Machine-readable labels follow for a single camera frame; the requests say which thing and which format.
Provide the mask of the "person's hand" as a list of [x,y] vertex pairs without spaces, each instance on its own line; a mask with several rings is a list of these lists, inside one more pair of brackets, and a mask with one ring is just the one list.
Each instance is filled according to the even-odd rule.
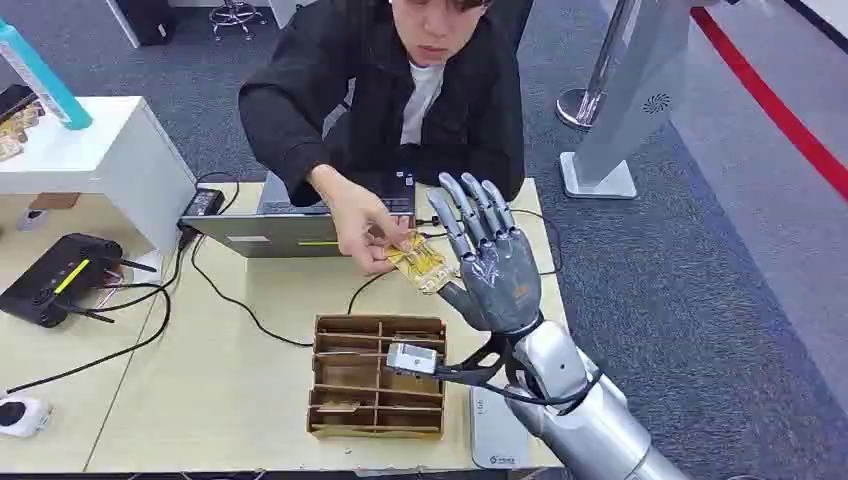
[[340,253],[368,275],[393,270],[386,249],[408,249],[410,218],[391,215],[373,192],[329,165],[312,169],[308,182],[330,209]]

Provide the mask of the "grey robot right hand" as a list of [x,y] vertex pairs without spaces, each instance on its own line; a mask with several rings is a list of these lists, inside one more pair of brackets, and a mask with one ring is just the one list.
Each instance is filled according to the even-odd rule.
[[463,285],[438,295],[478,331],[509,334],[540,316],[541,278],[524,231],[497,186],[468,172],[438,175],[427,199],[445,228]]

